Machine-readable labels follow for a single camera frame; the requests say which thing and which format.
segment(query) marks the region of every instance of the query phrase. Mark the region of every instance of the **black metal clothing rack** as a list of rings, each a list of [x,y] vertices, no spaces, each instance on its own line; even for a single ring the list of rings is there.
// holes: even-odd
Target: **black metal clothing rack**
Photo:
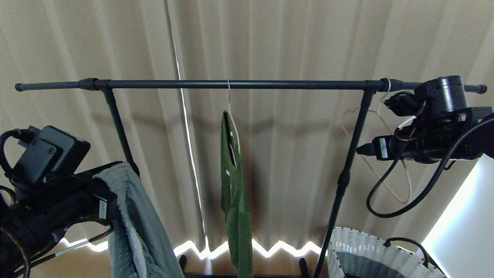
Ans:
[[[381,80],[365,80],[365,81],[275,81],[275,80],[100,80],[97,78],[87,78],[76,82],[53,82],[53,83],[31,83],[31,84],[16,84],[15,88],[19,92],[29,90],[51,90],[51,89],[83,89],[89,91],[102,91],[110,108],[115,127],[123,148],[123,153],[127,162],[132,166],[133,170],[139,175],[139,169],[134,162],[130,147],[125,134],[124,126],[117,108],[113,89],[291,89],[291,90],[363,90],[360,111],[353,132],[350,147],[345,160],[343,170],[339,175],[336,197],[331,210],[331,215],[328,222],[328,228],[324,238],[321,253],[318,263],[314,271],[313,278],[318,278],[323,267],[326,251],[331,240],[331,233],[335,226],[336,217],[345,195],[345,190],[350,182],[350,169],[355,157],[357,144],[359,143],[360,135],[364,127],[367,112],[369,110],[372,97],[376,92],[394,92],[399,90],[413,90],[420,83],[403,82],[395,79],[383,78]],[[485,93],[486,85],[464,85],[465,92]],[[182,270],[185,267],[187,258],[182,256],[179,264]],[[300,272],[302,278],[309,278],[307,264],[302,258],[299,261]],[[185,274],[185,277],[219,277],[229,278],[233,276],[218,276],[218,275],[197,275]]]

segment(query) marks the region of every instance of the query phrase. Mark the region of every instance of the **gray towel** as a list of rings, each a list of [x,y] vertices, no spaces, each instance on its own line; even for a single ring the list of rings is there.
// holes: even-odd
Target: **gray towel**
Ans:
[[[94,176],[117,196],[121,217],[114,220],[108,247],[114,278],[184,277],[166,231],[128,163]]]

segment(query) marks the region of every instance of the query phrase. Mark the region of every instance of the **white label sticker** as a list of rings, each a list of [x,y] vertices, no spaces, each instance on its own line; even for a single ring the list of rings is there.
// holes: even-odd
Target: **white label sticker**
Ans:
[[[106,219],[106,202],[99,200],[99,218]]]
[[[386,148],[386,139],[379,138],[379,144],[381,145],[381,157],[388,158],[388,149]]]

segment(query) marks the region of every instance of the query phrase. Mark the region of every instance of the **white wall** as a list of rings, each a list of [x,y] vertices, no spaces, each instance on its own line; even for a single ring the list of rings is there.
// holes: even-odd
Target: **white wall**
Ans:
[[[494,159],[479,159],[423,245],[452,278],[494,276]]]

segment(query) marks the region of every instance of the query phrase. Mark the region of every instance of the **horizontal black bar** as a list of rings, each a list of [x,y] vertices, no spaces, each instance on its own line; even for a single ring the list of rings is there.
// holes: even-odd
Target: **horizontal black bar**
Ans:
[[[413,90],[420,83],[390,79],[391,92]],[[78,82],[16,84],[18,91],[49,89],[292,89],[292,90],[377,90],[388,91],[387,79],[365,81],[302,81],[302,80],[99,80]],[[485,93],[485,85],[464,85],[466,92]]]
[[[189,274],[184,273],[185,278],[237,278],[237,275],[207,275],[207,274]],[[300,276],[258,276],[254,275],[254,278],[300,278]]]

